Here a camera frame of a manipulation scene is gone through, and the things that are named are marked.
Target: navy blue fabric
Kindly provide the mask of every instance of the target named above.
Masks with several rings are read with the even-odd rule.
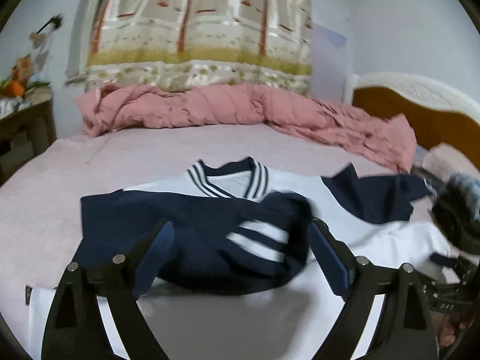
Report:
[[[350,288],[349,272],[315,223],[308,228],[308,240],[330,288],[337,296],[344,296]]]
[[[431,194],[416,175],[359,178],[352,164],[331,178],[322,177],[322,181],[349,213],[375,225],[410,220],[410,202]]]
[[[235,229],[235,233],[241,234],[253,241],[259,242],[269,247],[270,249],[275,249],[276,251],[282,250],[284,245],[282,242],[279,242],[273,238],[270,238],[267,235],[264,235],[262,233],[259,233],[258,231],[254,231],[244,227],[237,227]]]
[[[84,197],[81,205],[83,240],[73,260],[83,267],[128,254],[162,218],[172,223],[174,231],[168,251],[161,244],[157,275],[191,290],[231,295],[265,291],[285,285],[307,261],[311,207],[294,193],[271,193],[258,203],[120,190]],[[279,249],[285,255],[281,262],[251,254],[247,258],[243,249],[226,238],[244,232],[239,227],[243,222],[254,221],[289,233],[289,241]]]

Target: pink bed sheet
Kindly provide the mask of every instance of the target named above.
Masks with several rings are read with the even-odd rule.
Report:
[[[382,120],[360,108],[265,85],[207,85],[168,93],[150,85],[107,84],[77,99],[85,132],[265,123],[318,143],[338,145],[394,171],[410,171],[417,142],[404,115]]]
[[[131,128],[95,139],[58,139],[0,188],[0,312],[22,345],[29,315],[25,285],[58,285],[82,239],[82,196],[178,177],[199,158],[219,167],[246,156],[304,176],[332,176],[350,162],[359,176],[388,173],[339,147],[278,134],[262,124]],[[412,221],[430,220],[427,199],[414,207]]]

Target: pink blanket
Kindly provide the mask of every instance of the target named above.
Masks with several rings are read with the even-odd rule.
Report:
[[[360,108],[264,85],[207,85],[168,93],[107,84],[77,99],[85,132],[265,123],[295,137],[338,145],[395,171],[410,171],[417,142],[404,115],[382,120]]]

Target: patterned curtain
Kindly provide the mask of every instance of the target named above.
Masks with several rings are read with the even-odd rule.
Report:
[[[101,0],[87,81],[310,90],[311,0]]]

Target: wall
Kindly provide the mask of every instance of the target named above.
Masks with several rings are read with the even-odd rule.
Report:
[[[53,112],[59,138],[79,130],[81,116],[74,99],[83,92],[83,85],[65,87],[71,28],[80,0],[22,0],[0,33],[0,77],[8,76],[17,58],[33,52],[28,40],[50,17],[63,15],[63,26],[51,34],[45,66],[40,78],[52,82]]]
[[[354,72],[402,71],[480,102],[480,35],[457,0],[355,0]]]
[[[351,7],[354,0],[312,0],[312,97],[341,100],[353,71]]]

